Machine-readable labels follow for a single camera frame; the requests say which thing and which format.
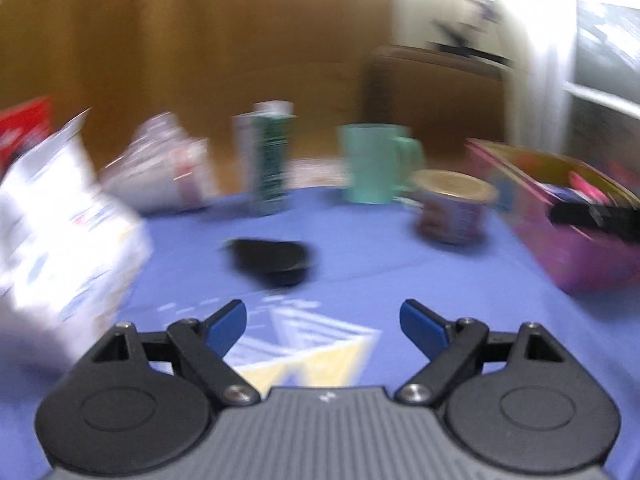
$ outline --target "mint green cup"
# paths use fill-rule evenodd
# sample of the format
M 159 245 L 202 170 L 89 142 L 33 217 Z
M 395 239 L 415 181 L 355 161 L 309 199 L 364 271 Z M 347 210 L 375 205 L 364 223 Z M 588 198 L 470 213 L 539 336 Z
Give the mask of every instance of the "mint green cup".
M 388 204 L 413 189 L 410 177 L 424 168 L 420 141 L 396 124 L 347 124 L 338 128 L 351 182 L 349 202 Z

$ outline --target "plastic package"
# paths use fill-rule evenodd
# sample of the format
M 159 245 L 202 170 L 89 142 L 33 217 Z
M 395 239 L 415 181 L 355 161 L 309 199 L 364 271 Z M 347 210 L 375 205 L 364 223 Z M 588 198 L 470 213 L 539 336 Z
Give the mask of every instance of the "plastic package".
M 100 190 L 77 135 L 86 112 L 0 184 L 3 357 L 66 370 L 110 327 L 151 253 L 143 221 Z
M 140 213 L 198 209 L 218 194 L 208 140 L 189 138 L 171 113 L 142 124 L 100 181 L 105 192 Z

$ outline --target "red label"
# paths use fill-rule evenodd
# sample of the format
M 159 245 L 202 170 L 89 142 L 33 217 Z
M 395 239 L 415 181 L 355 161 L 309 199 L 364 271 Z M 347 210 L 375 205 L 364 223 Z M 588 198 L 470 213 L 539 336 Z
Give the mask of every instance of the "red label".
M 0 112 L 0 171 L 51 134 L 50 101 L 41 98 Z

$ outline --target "metal bolt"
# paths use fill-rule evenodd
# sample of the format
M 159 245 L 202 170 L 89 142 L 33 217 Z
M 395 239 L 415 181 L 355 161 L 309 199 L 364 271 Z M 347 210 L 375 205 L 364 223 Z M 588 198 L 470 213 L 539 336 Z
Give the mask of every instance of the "metal bolt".
M 248 386 L 244 386 L 244 384 L 232 384 L 228 386 L 222 393 L 222 396 L 227 402 L 237 406 L 246 406 L 258 400 L 256 391 Z
M 400 390 L 400 398 L 408 404 L 422 404 L 431 397 L 431 391 L 423 384 L 411 383 Z

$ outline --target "wooden wall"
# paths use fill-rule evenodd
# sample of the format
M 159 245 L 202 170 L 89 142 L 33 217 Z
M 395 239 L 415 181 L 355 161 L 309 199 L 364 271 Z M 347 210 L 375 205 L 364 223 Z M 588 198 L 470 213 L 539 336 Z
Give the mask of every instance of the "wooden wall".
M 235 190 L 230 117 L 254 102 L 294 102 L 294 156 L 337 152 L 362 63 L 389 40 L 389 2 L 0 0 L 0 109 L 48 94 L 60 126 L 91 107 L 82 138 L 98 167 L 146 118 L 174 111 L 211 139 Z

